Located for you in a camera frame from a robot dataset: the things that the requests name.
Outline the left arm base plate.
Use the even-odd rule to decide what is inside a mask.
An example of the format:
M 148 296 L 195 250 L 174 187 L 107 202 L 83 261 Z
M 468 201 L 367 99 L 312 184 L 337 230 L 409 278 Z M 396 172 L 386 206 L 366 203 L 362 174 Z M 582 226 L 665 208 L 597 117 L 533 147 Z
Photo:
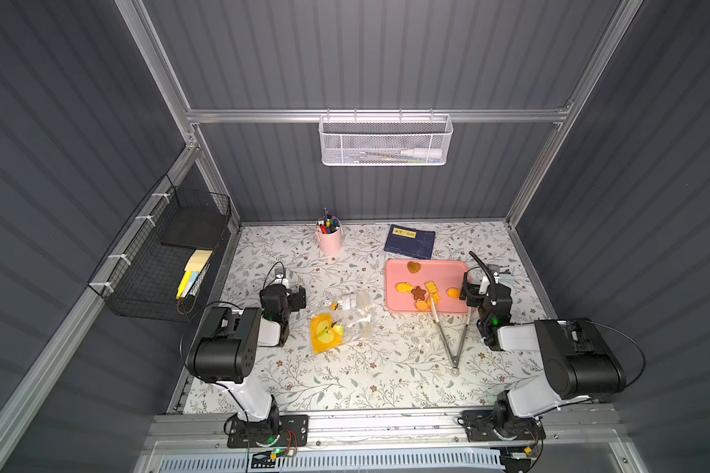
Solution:
M 247 422 L 238 415 L 229 418 L 223 426 L 228 449 L 288 449 L 305 447 L 310 431 L 307 415 L 282 415 L 261 422 Z

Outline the brown star cookie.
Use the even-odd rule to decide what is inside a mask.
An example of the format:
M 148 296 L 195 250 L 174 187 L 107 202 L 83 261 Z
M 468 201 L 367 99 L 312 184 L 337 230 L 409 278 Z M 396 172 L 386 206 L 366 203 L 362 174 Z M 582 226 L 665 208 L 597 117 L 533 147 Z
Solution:
M 412 294 L 414 301 L 425 301 L 427 297 L 427 291 L 422 289 L 420 286 L 414 287 L 410 294 Z

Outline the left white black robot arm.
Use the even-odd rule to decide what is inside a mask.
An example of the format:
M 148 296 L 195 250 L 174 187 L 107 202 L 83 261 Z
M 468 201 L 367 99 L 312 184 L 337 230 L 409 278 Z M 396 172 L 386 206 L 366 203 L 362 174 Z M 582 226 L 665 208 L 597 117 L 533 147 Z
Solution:
M 306 415 L 282 415 L 274 396 L 254 374 L 260 348 L 281 348 L 290 315 L 307 307 L 307 293 L 288 269 L 274 269 L 260 290 L 260 306 L 238 309 L 227 302 L 206 307 L 185 367 L 205 384 L 228 391 L 237 413 L 224 424 L 229 449 L 305 445 Z

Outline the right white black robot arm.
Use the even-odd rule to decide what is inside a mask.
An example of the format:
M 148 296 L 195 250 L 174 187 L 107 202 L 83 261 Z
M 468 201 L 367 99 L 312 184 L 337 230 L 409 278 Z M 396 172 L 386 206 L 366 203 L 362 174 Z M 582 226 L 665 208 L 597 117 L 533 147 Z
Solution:
M 625 371 L 599 327 L 590 319 L 512 321 L 511 289 L 481 260 L 479 283 L 463 276 L 460 299 L 478 312 L 476 327 L 484 344 L 494 352 L 534 352 L 544 372 L 525 384 L 498 394 L 489 414 L 478 421 L 469 412 L 461 421 L 471 431 L 489 429 L 503 441 L 528 434 L 544 437 L 538 420 L 560 407 L 622 392 L 629 386 Z

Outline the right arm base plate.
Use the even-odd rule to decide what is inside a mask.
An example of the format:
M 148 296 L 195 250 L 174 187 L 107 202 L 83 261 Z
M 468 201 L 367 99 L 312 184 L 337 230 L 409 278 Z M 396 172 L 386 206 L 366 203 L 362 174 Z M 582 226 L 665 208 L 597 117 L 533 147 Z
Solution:
M 527 441 L 536 445 L 546 439 L 536 418 L 519 418 L 496 408 L 463 410 L 456 422 L 468 441 Z

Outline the clear resealable bag yellow print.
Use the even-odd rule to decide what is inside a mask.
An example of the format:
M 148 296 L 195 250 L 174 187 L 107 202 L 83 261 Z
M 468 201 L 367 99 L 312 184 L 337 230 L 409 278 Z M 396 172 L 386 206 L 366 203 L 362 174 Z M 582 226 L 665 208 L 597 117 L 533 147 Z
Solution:
M 374 333 L 375 304 L 366 291 L 352 293 L 313 311 L 309 335 L 314 355 L 360 342 Z

